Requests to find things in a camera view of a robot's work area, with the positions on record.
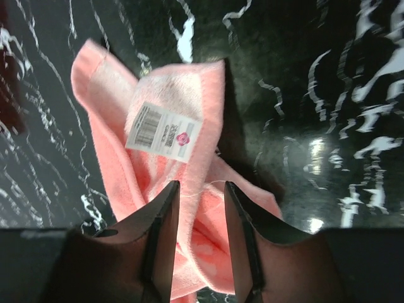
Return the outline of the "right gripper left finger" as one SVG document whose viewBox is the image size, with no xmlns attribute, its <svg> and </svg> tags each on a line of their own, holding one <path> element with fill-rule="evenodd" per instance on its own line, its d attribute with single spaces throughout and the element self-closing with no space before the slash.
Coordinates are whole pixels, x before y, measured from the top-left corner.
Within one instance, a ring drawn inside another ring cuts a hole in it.
<svg viewBox="0 0 404 303">
<path fill-rule="evenodd" d="M 2 302 L 169 302 L 179 224 L 177 181 L 90 237 L 2 229 Z"/>
</svg>

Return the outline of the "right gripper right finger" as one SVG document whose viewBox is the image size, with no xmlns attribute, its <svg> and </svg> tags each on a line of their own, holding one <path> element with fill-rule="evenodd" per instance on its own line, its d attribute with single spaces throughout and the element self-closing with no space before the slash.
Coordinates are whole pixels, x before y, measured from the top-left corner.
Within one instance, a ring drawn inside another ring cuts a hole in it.
<svg viewBox="0 0 404 303">
<path fill-rule="evenodd" d="M 225 185 L 239 302 L 402 302 L 403 230 L 303 232 Z"/>
</svg>

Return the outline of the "pink cloth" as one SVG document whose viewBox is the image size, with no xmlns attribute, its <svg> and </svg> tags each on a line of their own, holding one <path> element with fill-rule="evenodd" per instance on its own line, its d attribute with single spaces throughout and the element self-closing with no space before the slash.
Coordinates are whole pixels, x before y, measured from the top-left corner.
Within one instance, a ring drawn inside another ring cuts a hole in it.
<svg viewBox="0 0 404 303">
<path fill-rule="evenodd" d="M 223 61 L 171 64 L 136 78 L 92 40 L 77 54 L 71 84 L 88 113 L 112 211 L 123 220 L 180 183 L 171 298 L 194 302 L 209 287 L 234 293 L 224 189 L 237 185 L 279 217 L 272 193 L 247 181 L 217 155 L 225 100 Z"/>
</svg>

